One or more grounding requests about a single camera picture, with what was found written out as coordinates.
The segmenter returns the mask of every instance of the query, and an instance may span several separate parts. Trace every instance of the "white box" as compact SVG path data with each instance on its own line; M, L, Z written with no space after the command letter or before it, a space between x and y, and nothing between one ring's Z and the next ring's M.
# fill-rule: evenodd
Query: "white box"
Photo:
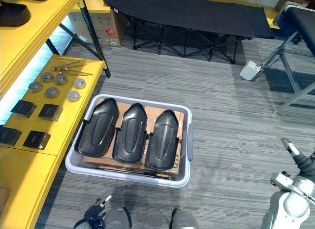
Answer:
M183 136L182 136L182 145L181 145L181 161L179 167L179 174L176 175L175 179L161 179L155 178L151 176L145 176L135 173L128 173L123 171L113 171L113 170L106 170L106 169L99 169L95 165L87 164L83 162L83 155L77 153L74 150L74 144L77 141L78 135L81 131L82 125L72 143L72 146L67 154L65 159L65 165L67 169L73 173L84 174L84 175L91 175L91 176L100 176L106 178L112 178L117 180L124 180L124 181L133 181L139 183L148 183L153 185L159 186L167 186L167 187L183 187L187 184L190 178L190 161L192 160L192 115L191 111L184 106L169 104L169 103L162 103L162 102L154 102L154 101L147 101L135 98L125 98L120 96L113 96L113 95L98 95L95 96L89 106L89 109L84 117L85 120L89 120L92 116L94 107L97 104L97 101L100 98L114 98L117 102L124 102L124 103L140 103L144 107L145 106L152 106L152 107L160 107L164 109L171 109L173 111L180 111L184 113L184 123L183 123Z
M261 66L249 61L242 69L240 76L246 80L252 80L260 71Z

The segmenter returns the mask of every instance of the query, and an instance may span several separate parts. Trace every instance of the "plastic storage bin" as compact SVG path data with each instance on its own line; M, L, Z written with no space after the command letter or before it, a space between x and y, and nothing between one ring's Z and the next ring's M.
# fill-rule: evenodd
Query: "plastic storage bin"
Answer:
M181 163L179 167L179 174L174 177L174 179L160 179L152 176L140 175L135 173L128 173L118 170L106 170L97 168L97 166L92 164L87 164L83 162L83 155L77 153L74 150L74 144L77 141L78 134L82 128L80 129L74 139L74 142L67 154L65 159L65 165L67 169L73 173L84 174L84 175L91 175L91 176L99 176L99 177L106 177L112 178L117 180L125 180L125 181L133 181L139 183L148 183L153 185L159 186L167 186L167 187L183 187L190 178L190 161L192 161L192 123L191 123L191 111L180 105L174 105L169 103L162 103L162 102L153 102L141 99L134 99L134 98L125 98L120 96L113 96L113 95L98 95L95 96L89 106L89 109L84 117L84 119L89 120L94 107L96 106L97 101L100 98L114 98L117 102L124 102L124 103L140 103L144 107L145 106L152 106L152 107L160 107L164 109L171 109L174 111L180 111L184 113L184 123L183 123L183 136L182 136L182 146L181 146Z

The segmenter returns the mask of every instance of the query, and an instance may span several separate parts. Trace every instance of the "metal stand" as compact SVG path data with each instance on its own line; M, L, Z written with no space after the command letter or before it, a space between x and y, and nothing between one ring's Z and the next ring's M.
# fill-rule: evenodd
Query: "metal stand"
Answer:
M100 59L101 61L105 62L106 68L103 69L103 70L106 73L106 77L110 78L111 74L109 72L109 68L108 68L108 65L106 63L106 60L105 60L102 48L101 48L101 46L99 44L99 41L98 41L98 38L97 38L97 35L96 35L96 32L95 32L95 29L94 29L94 26L93 26L93 23L92 23L90 14L89 14L89 11L87 9L85 1L82 0L82 2L83 2L84 7L80 8L81 9L81 13L83 15L84 21L85 21L85 23L87 25L87 28L89 30L89 33L90 33L90 36L92 38L93 44L95 46L96 52L88 44L86 44L84 41L82 41L75 33L73 33L66 26L64 26L63 24L60 23L59 26L72 37L72 39L68 43L66 49L64 50L63 55L67 52L67 50L69 49L71 43L75 40L76 42L80 43L83 47L85 47L87 50L89 50L98 59ZM59 54L57 49L55 48L55 46L53 45L53 43L51 42L50 39L48 39L46 41L46 44L49 47L49 49L52 51L52 53Z
M153 31L151 31L149 28L147 28L145 26L144 21L140 20L140 19L136 19L133 17L129 17L128 15L125 15L133 24L133 49L137 50L138 48L147 45L147 44L151 44L151 43L157 43L157 53L160 55L161 54L161 45L164 43L166 46L168 46L170 49L172 49L174 51L175 54L183 57L183 58L187 58L190 56L193 56L195 54L201 53L201 52L205 52L205 51L209 51L210 50L210 55L208 58L208 61L210 62L212 59L213 54L218 51L220 52L222 55L224 55L232 64L235 64L235 56L236 56L236 48L237 48L237 42L241 41L241 40L251 40L250 37L241 37L241 36L236 36L236 39L229 41L229 42L225 42L225 43L221 43L222 38L225 36L222 33L218 34L218 39L215 43L213 43L211 40L209 40L208 38L206 38L204 35L202 35L199 31L194 30L194 29L189 29L189 28L179 28L177 31L172 32L172 33L168 33L168 34L164 34L164 28L166 25L162 25L162 24L157 24L158 28L160 30L159 35L155 34ZM140 44L136 44L137 41L137 29L138 26L141 27L142 29L144 29L144 31L146 31L148 34L152 35L153 38L145 41L143 43ZM187 48L187 41L188 41L188 35L189 35L189 31L194 32L195 34L197 34L200 38L202 38L207 45L209 45L207 48L204 49L200 49L198 51L195 52L191 52L191 53L186 53L186 48ZM181 51L179 51L178 49L176 49L174 46L172 46L171 44L169 44L168 42L165 41L165 38L177 33L182 33L185 32L185 41L184 41L184 45L183 45L183 50L184 52L182 53ZM230 44L230 43L235 43L235 48L234 48L234 54L233 54L233 58L231 58L229 55L227 55L224 51L222 51L220 48Z
M52 41L50 39L48 39L46 41L46 44L48 46L48 48L50 49L50 51L53 53L53 54L57 54L59 55L59 52L57 51L56 47L53 45Z
M312 91L313 89L315 89L315 82L312 83L311 85L309 85L307 88L305 88L304 90L301 91L298 83L296 82L295 78L294 78L294 74L286 60L286 57L284 55L284 50L285 50L285 46L293 40L293 38L297 35L297 32L293 33L291 36L289 36L284 42L283 44L277 48L271 55L270 58L267 60L267 62L264 64L262 69L265 69L266 67L269 67L269 65L271 64L271 62L275 59L275 57L280 57L282 64L285 68L285 71L289 77L290 83L294 89L295 95L287 102L285 102L284 104L282 104L277 110L273 110L272 112L274 114L277 114L277 112L283 110L284 108L290 106L291 104L293 104L294 102L296 102L297 100L301 99L303 96L307 96L308 98L315 98L314 95L308 95L308 93L310 91Z

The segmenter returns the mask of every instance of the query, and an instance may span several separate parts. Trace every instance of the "black plastic seat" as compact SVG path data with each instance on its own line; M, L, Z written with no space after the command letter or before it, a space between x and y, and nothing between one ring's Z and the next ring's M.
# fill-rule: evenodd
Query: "black plastic seat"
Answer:
M290 7L286 15L315 56L315 11Z

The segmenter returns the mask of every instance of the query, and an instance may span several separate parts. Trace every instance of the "yellow shelf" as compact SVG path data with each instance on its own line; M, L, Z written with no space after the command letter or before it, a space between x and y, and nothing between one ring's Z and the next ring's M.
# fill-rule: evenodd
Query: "yellow shelf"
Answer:
M262 6L259 4L253 4L253 3L248 3L248 2L244 2L244 1L236 1L236 0L211 0L211 1L220 1L220 2L226 2L226 3L237 3L237 4L246 5L246 6L263 7L265 10L266 18L267 18L267 21L268 21L270 28L279 29L278 26L274 26L274 24L273 24L273 20L276 17L276 15L278 14L278 12L272 7Z
M110 6L106 5L103 0L84 0L90 13L110 13ZM78 5L71 12L81 12Z
M3 0L25 4L31 19L19 27L1 27L0 98L79 0Z
M1 187L10 189L2 229L33 228L51 185L56 156L1 147Z
M1 216L2 229L34 228L74 131L103 68L106 68L104 61L53 55L36 80L40 81L39 77L43 72L51 72L53 65L73 61L86 64L83 67L76 67L76 70L93 75L67 75L68 82L65 85L57 85L54 81L41 82L43 89L40 92L27 91L23 97L23 100L31 101L37 106L33 114L29 118L12 114L5 124L6 127L20 130L22 134L14 147L0 145L1 187L10 189L10 196ZM78 101L69 102L66 94L70 90L76 90L72 83L78 77L86 81L86 87L77 90L81 96ZM46 98L45 89L53 86L59 89L60 95L56 98ZM45 103L58 104L63 108L58 121L42 120L37 117ZM44 150L23 146L31 130L44 131L51 135Z

